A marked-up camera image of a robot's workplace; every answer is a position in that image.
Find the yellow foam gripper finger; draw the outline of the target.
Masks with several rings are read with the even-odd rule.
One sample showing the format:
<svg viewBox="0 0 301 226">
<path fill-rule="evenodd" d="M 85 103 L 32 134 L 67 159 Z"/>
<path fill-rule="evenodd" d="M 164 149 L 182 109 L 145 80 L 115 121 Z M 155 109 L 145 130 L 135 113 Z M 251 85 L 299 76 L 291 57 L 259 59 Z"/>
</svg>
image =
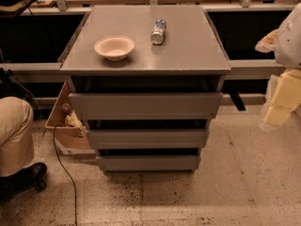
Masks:
<svg viewBox="0 0 301 226">
<path fill-rule="evenodd" d="M 261 111 L 260 128 L 272 132 L 280 128 L 301 105 L 301 71 L 289 69 L 272 75 Z"/>
<path fill-rule="evenodd" d="M 277 29 L 268 33 L 260 41 L 257 42 L 255 50 L 261 53 L 269 53 L 275 49 Z"/>
</svg>

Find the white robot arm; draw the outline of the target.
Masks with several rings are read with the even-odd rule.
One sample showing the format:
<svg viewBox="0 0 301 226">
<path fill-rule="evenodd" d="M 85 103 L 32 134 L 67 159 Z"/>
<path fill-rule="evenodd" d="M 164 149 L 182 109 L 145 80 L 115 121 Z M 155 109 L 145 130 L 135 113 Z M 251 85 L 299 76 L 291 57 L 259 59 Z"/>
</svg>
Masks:
<svg viewBox="0 0 301 226">
<path fill-rule="evenodd" d="M 286 68 L 272 75 L 262 109 L 261 129 L 277 130 L 301 105 L 301 4 L 298 3 L 278 29 L 263 37 L 255 46 L 262 53 L 274 52 L 277 64 Z"/>
</svg>

